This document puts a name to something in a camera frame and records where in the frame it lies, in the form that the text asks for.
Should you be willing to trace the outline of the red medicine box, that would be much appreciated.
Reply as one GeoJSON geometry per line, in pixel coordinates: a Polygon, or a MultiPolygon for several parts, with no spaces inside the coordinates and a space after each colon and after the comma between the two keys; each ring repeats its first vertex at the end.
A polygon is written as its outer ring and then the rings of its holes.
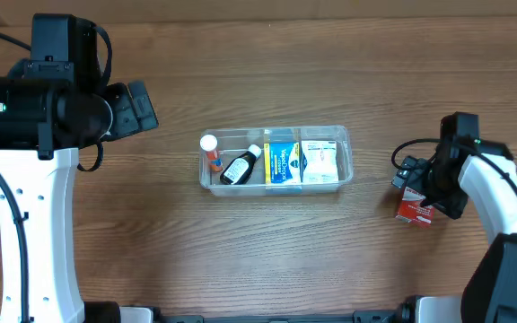
{"type": "Polygon", "coordinates": [[[428,228],[434,217],[434,207],[421,206],[425,196],[412,188],[404,187],[395,218],[418,227],[428,228]]]}

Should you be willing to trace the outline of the orange tube white cap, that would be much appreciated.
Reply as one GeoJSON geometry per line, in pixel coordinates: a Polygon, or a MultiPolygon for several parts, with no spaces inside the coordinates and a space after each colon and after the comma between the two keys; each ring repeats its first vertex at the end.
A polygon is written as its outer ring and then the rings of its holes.
{"type": "Polygon", "coordinates": [[[206,154],[211,170],[221,172],[223,170],[223,163],[218,151],[218,139],[214,135],[203,135],[199,143],[201,149],[206,154]]]}

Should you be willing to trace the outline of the white medicine box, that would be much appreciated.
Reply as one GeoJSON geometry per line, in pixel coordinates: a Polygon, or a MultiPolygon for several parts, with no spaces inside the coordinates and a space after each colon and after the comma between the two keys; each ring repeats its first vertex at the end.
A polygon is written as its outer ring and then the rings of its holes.
{"type": "Polygon", "coordinates": [[[301,148],[303,183],[338,182],[337,143],[335,141],[302,141],[301,148]]]}

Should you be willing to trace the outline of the dark syrup bottle white cap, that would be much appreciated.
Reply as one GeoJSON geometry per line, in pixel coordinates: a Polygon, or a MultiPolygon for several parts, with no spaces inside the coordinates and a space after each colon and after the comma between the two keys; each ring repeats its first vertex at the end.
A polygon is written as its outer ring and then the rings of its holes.
{"type": "Polygon", "coordinates": [[[261,148],[255,144],[250,145],[245,153],[231,161],[221,174],[220,181],[225,185],[245,184],[261,154],[261,148]]]}

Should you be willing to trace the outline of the blue cough drops box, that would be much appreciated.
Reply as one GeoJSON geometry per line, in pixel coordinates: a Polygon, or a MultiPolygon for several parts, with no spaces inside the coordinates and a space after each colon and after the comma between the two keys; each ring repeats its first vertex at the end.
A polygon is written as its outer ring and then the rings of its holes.
{"type": "Polygon", "coordinates": [[[298,142],[264,144],[266,183],[301,183],[301,154],[298,142]]]}

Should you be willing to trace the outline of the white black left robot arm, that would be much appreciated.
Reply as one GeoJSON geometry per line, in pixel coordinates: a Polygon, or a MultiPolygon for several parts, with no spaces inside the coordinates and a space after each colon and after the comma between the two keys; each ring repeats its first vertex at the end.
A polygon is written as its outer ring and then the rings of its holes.
{"type": "Polygon", "coordinates": [[[33,17],[30,56],[0,77],[3,322],[153,322],[151,307],[84,301],[74,265],[79,153],[154,129],[145,85],[112,83],[108,33],[71,14],[33,17]]]}

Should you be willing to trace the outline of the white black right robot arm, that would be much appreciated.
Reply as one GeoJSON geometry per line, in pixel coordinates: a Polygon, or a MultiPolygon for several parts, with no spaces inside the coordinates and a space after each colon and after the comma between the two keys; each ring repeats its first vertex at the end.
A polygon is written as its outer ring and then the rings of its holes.
{"type": "Polygon", "coordinates": [[[441,121],[428,159],[393,165],[400,189],[397,218],[426,226],[434,210],[453,220],[473,203],[489,247],[460,296],[414,296],[391,322],[517,322],[517,167],[506,144],[479,135],[478,116],[455,112],[441,121]]]}

